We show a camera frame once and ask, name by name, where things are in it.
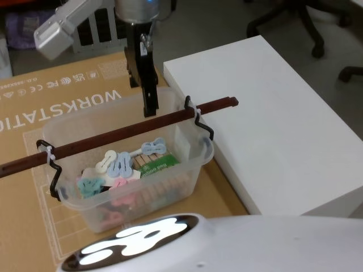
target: cardboard box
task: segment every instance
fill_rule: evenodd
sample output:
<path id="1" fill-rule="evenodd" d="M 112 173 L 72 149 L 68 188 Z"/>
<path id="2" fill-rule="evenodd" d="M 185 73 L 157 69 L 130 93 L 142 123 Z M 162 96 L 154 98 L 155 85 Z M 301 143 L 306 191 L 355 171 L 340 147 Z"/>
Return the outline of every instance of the cardboard box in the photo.
<path id="1" fill-rule="evenodd" d="M 159 85 L 166 86 L 160 74 Z M 123 53 L 0 81 L 0 164 L 36 153 L 49 120 L 140 91 L 130 88 Z M 0 179 L 0 271 L 54 271 L 73 251 L 116 231 L 92 233 L 76 211 L 50 196 L 42 167 Z M 246 214 L 214 161 L 202 169 L 192 196 L 136 222 L 180 212 Z"/>

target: clear plastic bin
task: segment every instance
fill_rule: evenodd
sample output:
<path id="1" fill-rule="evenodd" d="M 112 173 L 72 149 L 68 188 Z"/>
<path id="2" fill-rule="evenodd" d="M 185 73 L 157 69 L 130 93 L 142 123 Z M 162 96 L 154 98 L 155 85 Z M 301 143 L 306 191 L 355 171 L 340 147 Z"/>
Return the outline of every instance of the clear plastic bin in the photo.
<path id="1" fill-rule="evenodd" d="M 158 89 L 157 116 L 183 109 L 184 99 L 169 88 Z M 43 128 L 44 139 L 55 147 L 144 121 L 142 95 L 111 101 L 54 119 Z M 190 196 L 203 164 L 214 155 L 209 133 L 193 119 L 118 141 L 56 161 L 63 171 L 57 189 L 62 203 L 79 211 L 94 232 L 106 231 Z M 82 199 L 76 179 L 85 168 L 94 167 L 108 150 L 131 152 L 144 142 L 162 137 L 168 151 L 180 162 L 131 184 Z M 48 179 L 54 172 L 46 167 Z M 130 202 L 115 206 L 114 203 Z"/>

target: green package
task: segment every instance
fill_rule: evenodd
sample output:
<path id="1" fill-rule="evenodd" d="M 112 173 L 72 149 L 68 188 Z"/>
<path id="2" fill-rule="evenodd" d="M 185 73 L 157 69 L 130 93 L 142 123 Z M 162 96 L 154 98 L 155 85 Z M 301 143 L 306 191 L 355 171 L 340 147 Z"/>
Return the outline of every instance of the green package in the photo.
<path id="1" fill-rule="evenodd" d="M 143 165 L 138 171 L 141 172 L 141 177 L 147 177 L 178 163 L 178 160 L 173 155 L 168 154 Z"/>

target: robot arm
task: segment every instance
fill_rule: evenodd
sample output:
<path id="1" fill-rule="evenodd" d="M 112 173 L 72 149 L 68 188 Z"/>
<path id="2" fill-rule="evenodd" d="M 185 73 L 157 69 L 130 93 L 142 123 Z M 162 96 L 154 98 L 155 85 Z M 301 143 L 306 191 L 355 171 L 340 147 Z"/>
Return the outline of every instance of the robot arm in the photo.
<path id="1" fill-rule="evenodd" d="M 50 60 L 58 57 L 72 45 L 76 28 L 102 3 L 103 0 L 69 0 L 59 7 L 56 14 L 35 31 L 37 50 Z M 126 22 L 128 46 L 125 55 L 130 84 L 142 87 L 145 117 L 156 115 L 159 108 L 158 77 L 154 68 L 151 33 L 159 15 L 159 0 L 115 0 L 115 7 L 119 19 Z"/>

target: black chair leg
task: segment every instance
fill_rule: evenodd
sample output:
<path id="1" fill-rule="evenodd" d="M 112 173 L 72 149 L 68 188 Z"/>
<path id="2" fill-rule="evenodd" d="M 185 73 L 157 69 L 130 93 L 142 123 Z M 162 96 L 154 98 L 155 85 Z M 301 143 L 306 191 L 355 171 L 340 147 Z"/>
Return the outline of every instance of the black chair leg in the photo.
<path id="1" fill-rule="evenodd" d="M 265 14 L 264 16 L 250 22 L 247 26 L 247 38 L 255 37 L 260 35 L 257 27 L 267 23 L 268 21 L 274 19 L 275 17 L 279 16 L 284 10 L 288 8 L 287 3 L 279 4 L 276 8 L 274 8 L 269 13 Z"/>
<path id="2" fill-rule="evenodd" d="M 342 69 L 339 74 L 339 79 L 343 82 L 349 82 L 352 75 L 363 75 L 363 67 L 348 66 Z"/>
<path id="3" fill-rule="evenodd" d="M 313 21 L 310 18 L 309 13 L 307 12 L 305 5 L 300 5 L 298 8 L 299 16 L 304 24 L 306 30 L 308 31 L 309 35 L 315 42 L 315 46 L 311 54 L 314 58 L 321 58 L 325 54 L 324 50 L 324 40 L 323 37 L 320 35 L 318 30 L 316 30 Z"/>
<path id="4" fill-rule="evenodd" d="M 316 10 L 339 16 L 339 26 L 341 27 L 347 27 L 352 24 L 352 19 L 349 16 L 349 13 L 345 10 L 330 6 L 326 3 L 323 3 L 321 0 L 308 1 L 308 5 Z"/>

